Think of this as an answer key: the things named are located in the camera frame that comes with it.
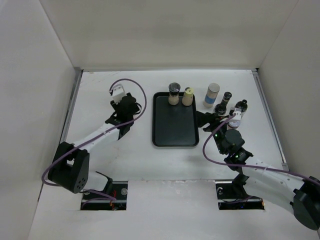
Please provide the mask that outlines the yellow cap spice bottle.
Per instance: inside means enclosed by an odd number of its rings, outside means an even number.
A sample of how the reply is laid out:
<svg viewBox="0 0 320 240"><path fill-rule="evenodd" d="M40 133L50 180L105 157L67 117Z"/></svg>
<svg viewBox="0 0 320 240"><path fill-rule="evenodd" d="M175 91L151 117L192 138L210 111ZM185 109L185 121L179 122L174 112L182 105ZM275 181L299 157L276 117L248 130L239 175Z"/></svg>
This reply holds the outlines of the yellow cap spice bottle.
<svg viewBox="0 0 320 240"><path fill-rule="evenodd" d="M192 105L194 100L194 89L191 87L186 87L182 97L182 104L186 107Z"/></svg>

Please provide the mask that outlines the silver lid blue label jar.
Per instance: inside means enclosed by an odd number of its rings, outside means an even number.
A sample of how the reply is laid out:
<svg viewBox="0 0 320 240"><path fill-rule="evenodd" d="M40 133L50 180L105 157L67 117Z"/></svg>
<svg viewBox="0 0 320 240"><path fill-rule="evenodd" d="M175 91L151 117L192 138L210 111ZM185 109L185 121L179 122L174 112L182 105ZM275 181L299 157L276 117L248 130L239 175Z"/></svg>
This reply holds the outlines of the silver lid blue label jar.
<svg viewBox="0 0 320 240"><path fill-rule="evenodd" d="M203 105L206 108L211 108L214 105L219 92L220 92L220 85L217 83L210 83L207 88L206 95L204 97Z"/></svg>

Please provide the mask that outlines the black knob cap bottle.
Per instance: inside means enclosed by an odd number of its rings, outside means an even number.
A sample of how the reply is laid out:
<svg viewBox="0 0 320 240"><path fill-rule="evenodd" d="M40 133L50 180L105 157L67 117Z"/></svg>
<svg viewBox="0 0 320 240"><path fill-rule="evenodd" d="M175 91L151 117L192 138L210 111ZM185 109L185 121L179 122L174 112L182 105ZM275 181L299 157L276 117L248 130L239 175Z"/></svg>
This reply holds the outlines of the black knob cap bottle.
<svg viewBox="0 0 320 240"><path fill-rule="evenodd" d="M235 105L235 108L241 110L241 116L243 117L248 109L248 101L243 99L242 101L238 101Z"/></svg>

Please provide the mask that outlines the black cap spice bottle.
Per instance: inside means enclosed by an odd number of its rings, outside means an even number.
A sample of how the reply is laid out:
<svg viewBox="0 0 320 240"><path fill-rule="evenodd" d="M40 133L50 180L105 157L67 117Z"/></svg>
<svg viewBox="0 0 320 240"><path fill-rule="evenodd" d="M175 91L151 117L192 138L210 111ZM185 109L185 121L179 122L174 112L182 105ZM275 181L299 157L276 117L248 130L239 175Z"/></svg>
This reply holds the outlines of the black cap spice bottle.
<svg viewBox="0 0 320 240"><path fill-rule="evenodd" d="M214 113L218 116L225 116L227 111L227 106L224 103L219 103L214 108Z"/></svg>

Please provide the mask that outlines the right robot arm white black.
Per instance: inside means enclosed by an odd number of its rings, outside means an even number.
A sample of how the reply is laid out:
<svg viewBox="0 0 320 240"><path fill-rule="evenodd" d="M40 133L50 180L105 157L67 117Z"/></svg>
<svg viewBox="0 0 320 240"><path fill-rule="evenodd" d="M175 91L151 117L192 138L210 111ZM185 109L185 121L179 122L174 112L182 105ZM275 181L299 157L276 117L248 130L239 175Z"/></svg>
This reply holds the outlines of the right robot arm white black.
<svg viewBox="0 0 320 240"><path fill-rule="evenodd" d="M240 119L239 111L229 116L196 112L197 126L210 133L203 148L213 139L218 152L226 156L223 161L215 161L208 156L205 159L238 172L231 189L236 197L262 198L293 214L308 229L319 230L320 181L313 176L273 168L255 158L244 149L245 141L240 132L227 127L227 124Z"/></svg>

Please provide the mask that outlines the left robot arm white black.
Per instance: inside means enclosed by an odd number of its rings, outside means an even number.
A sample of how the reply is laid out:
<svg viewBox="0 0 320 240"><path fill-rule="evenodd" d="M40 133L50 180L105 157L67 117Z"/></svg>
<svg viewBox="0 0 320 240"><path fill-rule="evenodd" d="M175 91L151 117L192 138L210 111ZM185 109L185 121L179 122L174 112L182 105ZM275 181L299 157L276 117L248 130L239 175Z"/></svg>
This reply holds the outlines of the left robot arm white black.
<svg viewBox="0 0 320 240"><path fill-rule="evenodd" d="M103 200L112 195L108 178L90 170L91 151L124 137L145 108L129 92L113 96L110 104L114 112L101 127L81 140L58 145L52 164L42 176L45 185L62 187L74 194L94 190Z"/></svg>

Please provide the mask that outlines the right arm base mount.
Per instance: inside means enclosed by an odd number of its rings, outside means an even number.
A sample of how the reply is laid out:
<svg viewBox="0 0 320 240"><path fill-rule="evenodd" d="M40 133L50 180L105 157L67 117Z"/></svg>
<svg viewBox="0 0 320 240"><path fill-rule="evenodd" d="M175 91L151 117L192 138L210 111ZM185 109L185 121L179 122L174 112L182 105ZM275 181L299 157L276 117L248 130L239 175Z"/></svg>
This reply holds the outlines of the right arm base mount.
<svg viewBox="0 0 320 240"><path fill-rule="evenodd" d="M215 182L219 210L264 210L264 201L244 190L247 176L239 173L234 179Z"/></svg>

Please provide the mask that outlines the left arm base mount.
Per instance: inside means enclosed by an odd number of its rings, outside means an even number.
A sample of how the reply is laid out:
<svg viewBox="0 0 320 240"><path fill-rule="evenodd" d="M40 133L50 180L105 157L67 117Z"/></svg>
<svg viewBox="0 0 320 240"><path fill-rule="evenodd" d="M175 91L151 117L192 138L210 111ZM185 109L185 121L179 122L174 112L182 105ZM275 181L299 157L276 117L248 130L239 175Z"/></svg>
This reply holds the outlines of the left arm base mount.
<svg viewBox="0 0 320 240"><path fill-rule="evenodd" d="M125 211L128 182L114 181L101 172L89 174L89 182L82 191L82 211Z"/></svg>

